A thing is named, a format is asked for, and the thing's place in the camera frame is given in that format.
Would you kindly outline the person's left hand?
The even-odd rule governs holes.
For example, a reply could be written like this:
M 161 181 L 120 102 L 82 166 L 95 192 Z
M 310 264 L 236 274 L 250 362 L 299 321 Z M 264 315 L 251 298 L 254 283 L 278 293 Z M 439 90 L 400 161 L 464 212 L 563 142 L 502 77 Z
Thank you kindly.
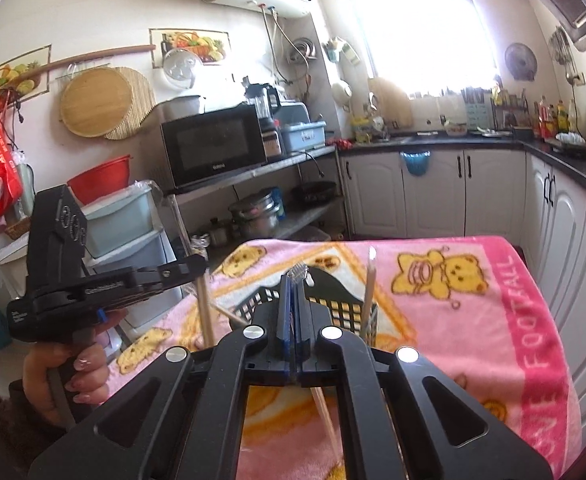
M 79 344 L 37 342 L 23 365 L 23 389 L 32 408 L 47 422 L 69 428 L 73 406 L 97 406 L 108 398 L 110 372 L 99 334 L 116 326 L 127 310 L 107 312 L 106 321 L 92 328 Z

